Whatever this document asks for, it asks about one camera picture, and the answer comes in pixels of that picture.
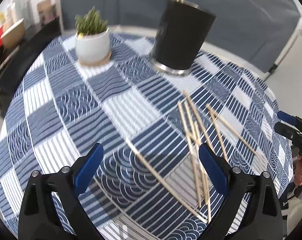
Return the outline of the person's right hand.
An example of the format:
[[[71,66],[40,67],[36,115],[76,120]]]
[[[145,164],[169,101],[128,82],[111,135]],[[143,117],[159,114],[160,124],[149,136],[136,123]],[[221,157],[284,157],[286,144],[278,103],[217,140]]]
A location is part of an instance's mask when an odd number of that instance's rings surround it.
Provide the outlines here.
[[[300,155],[297,155],[294,183],[296,186],[302,185],[302,156]]]

